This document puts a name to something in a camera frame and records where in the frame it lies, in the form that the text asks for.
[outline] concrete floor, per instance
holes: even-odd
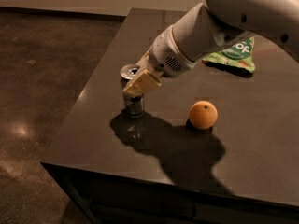
[[[39,162],[120,26],[0,12],[0,223],[89,223]]]

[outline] snack bag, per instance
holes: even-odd
[[[251,37],[223,51],[208,54],[202,61],[203,63],[211,62],[243,68],[253,73],[255,71],[252,60],[253,47],[254,37]]]

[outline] orange fruit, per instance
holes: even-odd
[[[189,111],[189,121],[197,129],[205,130],[214,125],[218,117],[216,107],[208,101],[196,102]]]

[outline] can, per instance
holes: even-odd
[[[122,88],[124,88],[126,84],[135,77],[138,69],[139,66],[135,64],[127,64],[121,69],[120,75]],[[144,95],[132,98],[123,94],[123,102],[124,112],[127,117],[138,119],[144,115]]]

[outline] can top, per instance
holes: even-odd
[[[135,74],[137,73],[138,69],[139,69],[139,66],[137,66],[135,64],[125,65],[120,71],[121,78],[124,78],[127,80],[133,79]]]

